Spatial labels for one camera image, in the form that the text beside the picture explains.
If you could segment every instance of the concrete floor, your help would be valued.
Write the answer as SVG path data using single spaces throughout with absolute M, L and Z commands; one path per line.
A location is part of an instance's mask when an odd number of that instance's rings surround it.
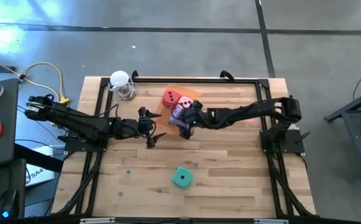
M 361 30 L 358 0 L 261 0 L 268 29 Z M 259 29 L 254 0 L 0 0 L 0 22 L 98 27 L 202 27 Z M 276 77 L 285 78 L 302 108 L 309 181 L 317 214 L 361 221 L 357 158 L 341 120 L 323 117 L 352 100 L 361 77 L 361 35 L 269 35 Z M 138 70 L 143 76 L 268 77 L 261 34 L 49 32 L 0 30 L 0 61 L 18 68 L 52 62 L 64 75 L 65 94 L 77 106 L 83 77 Z M 59 88 L 54 69 L 35 67 L 29 76 Z M 0 74 L 0 79 L 14 77 Z M 49 93 L 23 84 L 19 104 Z M 361 94 L 361 84 L 357 90 Z M 55 134 L 59 131 L 45 124 Z M 17 138 L 58 144 L 18 114 Z M 28 205 L 49 199 L 54 181 L 33 189 Z M 44 192 L 35 196 L 37 191 Z M 28 206 L 42 215 L 49 201 Z

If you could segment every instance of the green die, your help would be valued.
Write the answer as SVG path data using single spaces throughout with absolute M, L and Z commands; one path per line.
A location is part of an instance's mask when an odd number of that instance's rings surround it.
M 172 182 L 182 189 L 187 189 L 193 180 L 193 173 L 190 170 L 178 167 L 172 177 Z

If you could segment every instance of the die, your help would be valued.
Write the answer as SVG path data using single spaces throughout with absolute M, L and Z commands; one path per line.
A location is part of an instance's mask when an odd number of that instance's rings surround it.
M 174 90 L 167 90 L 162 96 L 162 104 L 167 108 L 172 110 L 174 106 L 178 103 L 181 95 Z
M 187 96 L 182 96 L 178 101 L 178 104 L 183 108 L 189 108 L 192 103 L 193 100 Z

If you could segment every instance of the wooden table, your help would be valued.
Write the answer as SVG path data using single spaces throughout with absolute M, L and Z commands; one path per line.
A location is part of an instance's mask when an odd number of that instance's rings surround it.
M 85 77 L 78 110 L 94 113 L 100 79 Z M 283 78 L 270 78 L 269 81 L 273 98 L 288 96 Z M 120 102 L 119 116 L 137 119 L 140 106 L 155 111 L 167 84 L 140 83 L 134 100 Z M 204 108 L 236 108 L 257 100 L 255 87 L 248 84 L 179 85 L 198 91 Z M 259 118 L 239 121 L 221 130 L 195 128 L 191 140 L 167 134 L 160 138 L 154 149 L 146 149 L 145 139 L 111 139 L 101 162 L 93 216 L 275 217 L 268 162 L 261 151 L 260 129 Z M 85 153 L 76 152 L 64 162 L 53 212 L 60 210 L 80 185 L 84 160 Z M 303 205 L 315 213 L 302 159 L 285 154 L 284 161 L 289 186 Z M 179 166 L 190 169 L 195 175 L 187 190 L 171 182 Z M 85 194 L 84 209 L 88 193 L 89 189 Z M 279 194 L 282 208 L 286 210 L 283 191 L 279 190 Z

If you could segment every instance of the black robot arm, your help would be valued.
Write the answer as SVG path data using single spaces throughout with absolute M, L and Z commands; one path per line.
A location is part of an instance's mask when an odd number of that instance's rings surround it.
M 64 142 L 83 141 L 98 144 L 107 141 L 108 138 L 121 140 L 142 137 L 147 139 L 148 148 L 152 148 L 157 139 L 165 134 L 152 136 L 156 130 L 156 125 L 151 118 L 160 115 L 151 113 L 145 107 L 138 110 L 139 119 L 135 120 L 121 119 L 117 116 L 117 112 L 114 118 L 100 117 L 102 114 L 85 114 L 64 104 L 54 102 L 52 95 L 31 96 L 26 105 L 25 114 L 27 118 L 35 121 L 51 121 L 77 133 L 73 136 L 59 136 L 59 139 Z
M 203 112 L 202 104 L 195 100 L 190 108 L 185 108 L 179 117 L 186 125 L 180 129 L 180 136 L 190 138 L 191 129 L 195 126 L 208 129 L 222 129 L 233 125 L 236 121 L 244 119 L 269 116 L 278 120 L 277 124 L 270 128 L 268 138 L 272 141 L 285 138 L 285 132 L 293 123 L 301 119 L 298 100 L 291 97 L 282 97 L 270 100 L 254 102 L 248 106 L 236 109 L 208 108 Z

